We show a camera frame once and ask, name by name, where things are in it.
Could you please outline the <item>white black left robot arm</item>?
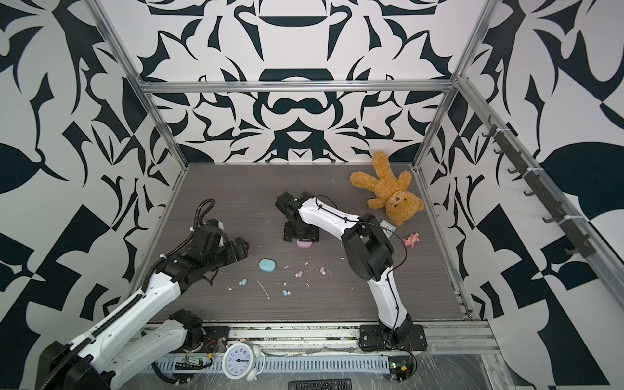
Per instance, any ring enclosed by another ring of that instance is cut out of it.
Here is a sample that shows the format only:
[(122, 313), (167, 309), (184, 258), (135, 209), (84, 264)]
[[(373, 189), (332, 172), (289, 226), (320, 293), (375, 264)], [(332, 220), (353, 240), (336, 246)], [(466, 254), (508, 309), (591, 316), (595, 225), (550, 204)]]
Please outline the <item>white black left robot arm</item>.
[(120, 307), (67, 344), (55, 342), (41, 353), (38, 389), (119, 389), (166, 354), (205, 347), (203, 321), (188, 310), (145, 336), (138, 333), (193, 284), (211, 283), (220, 268), (247, 257), (247, 241), (229, 239), (221, 222), (206, 218), (214, 205), (213, 198), (199, 204), (188, 237), (161, 255)]

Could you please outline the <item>purple earbud charging case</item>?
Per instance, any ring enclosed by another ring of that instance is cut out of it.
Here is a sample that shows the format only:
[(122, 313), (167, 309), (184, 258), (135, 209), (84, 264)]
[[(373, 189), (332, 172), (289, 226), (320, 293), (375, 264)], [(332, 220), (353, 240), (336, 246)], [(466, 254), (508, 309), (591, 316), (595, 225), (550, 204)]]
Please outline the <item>purple earbud charging case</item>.
[(296, 241), (297, 247), (299, 249), (303, 249), (303, 250), (310, 249), (312, 247), (313, 243), (314, 243), (313, 241), (305, 241), (305, 240), (304, 241), (303, 240), (297, 240)]

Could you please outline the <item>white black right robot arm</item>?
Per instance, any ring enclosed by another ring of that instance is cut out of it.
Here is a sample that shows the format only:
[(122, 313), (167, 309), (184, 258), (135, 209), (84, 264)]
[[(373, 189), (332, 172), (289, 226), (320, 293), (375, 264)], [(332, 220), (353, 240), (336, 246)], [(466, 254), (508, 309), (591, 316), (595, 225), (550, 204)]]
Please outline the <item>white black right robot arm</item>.
[(427, 350), (424, 328), (414, 323), (396, 286), (393, 245), (373, 215), (345, 213), (307, 192), (296, 197), (284, 192), (276, 199), (276, 207), (287, 219), (285, 241), (316, 243), (320, 232), (328, 233), (341, 241), (352, 271), (367, 282), (379, 323), (359, 328), (361, 350)]

